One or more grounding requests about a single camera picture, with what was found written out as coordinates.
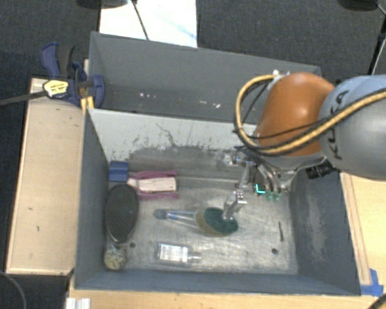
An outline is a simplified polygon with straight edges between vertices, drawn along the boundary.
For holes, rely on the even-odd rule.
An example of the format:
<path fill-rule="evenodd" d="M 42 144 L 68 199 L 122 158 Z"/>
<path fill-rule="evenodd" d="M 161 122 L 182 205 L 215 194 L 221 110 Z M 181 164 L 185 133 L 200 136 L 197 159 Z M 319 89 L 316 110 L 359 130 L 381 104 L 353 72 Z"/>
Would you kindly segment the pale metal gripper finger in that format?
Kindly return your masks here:
<path fill-rule="evenodd" d="M 235 207 L 237 206 L 238 196 L 237 192 L 233 191 L 226 198 L 223 205 L 222 219 L 225 221 L 230 221 L 233 219 L 233 213 L 235 212 Z"/>
<path fill-rule="evenodd" d="M 236 214 L 247 204 L 245 196 L 242 191 L 235 191 L 235 200 L 231 206 L 230 219 L 235 219 Z"/>

